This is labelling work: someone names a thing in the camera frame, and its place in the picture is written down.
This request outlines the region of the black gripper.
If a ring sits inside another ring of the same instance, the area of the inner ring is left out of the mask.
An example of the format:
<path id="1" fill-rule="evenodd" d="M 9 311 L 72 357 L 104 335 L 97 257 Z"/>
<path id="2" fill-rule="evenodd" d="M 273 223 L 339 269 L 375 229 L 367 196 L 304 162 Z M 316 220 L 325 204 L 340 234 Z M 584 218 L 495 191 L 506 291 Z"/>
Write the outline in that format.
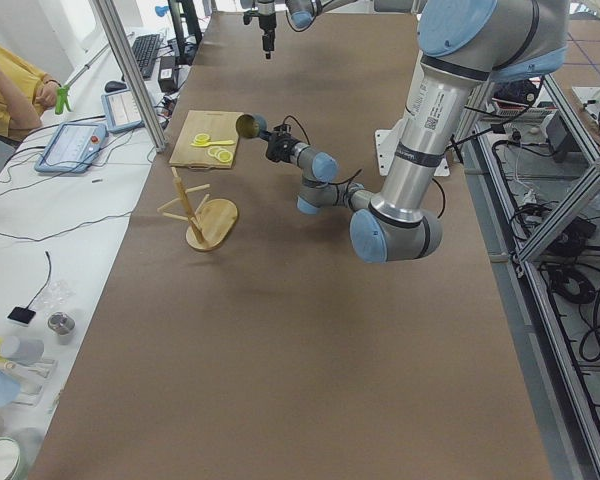
<path id="1" fill-rule="evenodd" d="M 274 52 L 274 33 L 276 29 L 276 10 L 274 0 L 258 0 L 257 11 L 259 26 L 263 30 L 262 47 L 266 59 Z"/>
<path id="2" fill-rule="evenodd" d="M 268 160 L 278 163 L 290 163 L 293 148 L 296 145 L 296 139 L 292 136 L 291 138 L 281 138 L 282 130 L 280 128 L 274 128 L 272 131 L 262 131 L 261 138 L 267 141 L 267 149 L 265 156 Z"/>

